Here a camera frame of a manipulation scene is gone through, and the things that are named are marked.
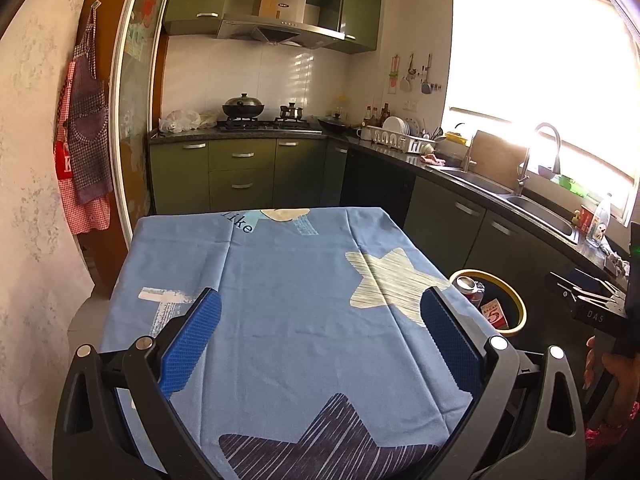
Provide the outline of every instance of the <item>wooden cutting board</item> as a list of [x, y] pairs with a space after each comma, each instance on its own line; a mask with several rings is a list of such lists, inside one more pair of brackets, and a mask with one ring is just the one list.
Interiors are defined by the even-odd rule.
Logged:
[[524, 162], [527, 148], [478, 130], [470, 155], [476, 164], [469, 166], [469, 171], [515, 189], [520, 171], [518, 167]]

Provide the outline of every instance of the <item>wall socket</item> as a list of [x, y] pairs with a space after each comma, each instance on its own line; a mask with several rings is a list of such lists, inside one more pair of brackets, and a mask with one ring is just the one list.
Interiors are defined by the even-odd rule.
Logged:
[[404, 102], [404, 105], [402, 106], [402, 109], [408, 110], [410, 112], [417, 112], [418, 111], [418, 101], [416, 101], [414, 99], [408, 99], [407, 101]]

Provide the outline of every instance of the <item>dish rack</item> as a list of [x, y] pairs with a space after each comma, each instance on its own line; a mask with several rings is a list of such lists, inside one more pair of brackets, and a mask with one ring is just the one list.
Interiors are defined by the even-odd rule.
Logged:
[[422, 155], [427, 146], [434, 144], [432, 140], [411, 135], [397, 134], [378, 126], [368, 126], [371, 131], [371, 140], [376, 144], [384, 144], [390, 148], [395, 148], [403, 153], [415, 153]]

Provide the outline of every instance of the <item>blue gripper pad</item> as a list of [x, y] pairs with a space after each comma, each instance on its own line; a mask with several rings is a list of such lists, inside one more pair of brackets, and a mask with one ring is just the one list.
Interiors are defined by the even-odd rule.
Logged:
[[482, 359], [430, 288], [420, 300], [420, 316], [458, 387], [476, 398], [482, 393]]
[[158, 386], [166, 399], [183, 389], [220, 322], [222, 300], [210, 290], [174, 338], [160, 361]]

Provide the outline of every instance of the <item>sink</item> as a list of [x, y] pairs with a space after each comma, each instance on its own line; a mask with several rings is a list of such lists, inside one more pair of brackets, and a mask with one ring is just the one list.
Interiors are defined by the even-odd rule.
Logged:
[[507, 187], [501, 186], [500, 184], [496, 184], [492, 180], [480, 176], [475, 173], [469, 173], [468, 171], [459, 170], [458, 168], [438, 168], [440, 171], [444, 173], [448, 173], [460, 180], [464, 180], [473, 186], [479, 187], [480, 189], [484, 189], [489, 193], [494, 193], [496, 195], [508, 195], [513, 191], [508, 189]]
[[533, 200], [529, 200], [523, 196], [509, 196], [506, 198], [506, 201], [529, 213], [531, 216], [543, 221], [560, 234], [563, 234], [568, 238], [574, 237], [574, 226], [564, 218], [549, 211], [546, 207], [542, 207], [540, 204], [533, 202]]

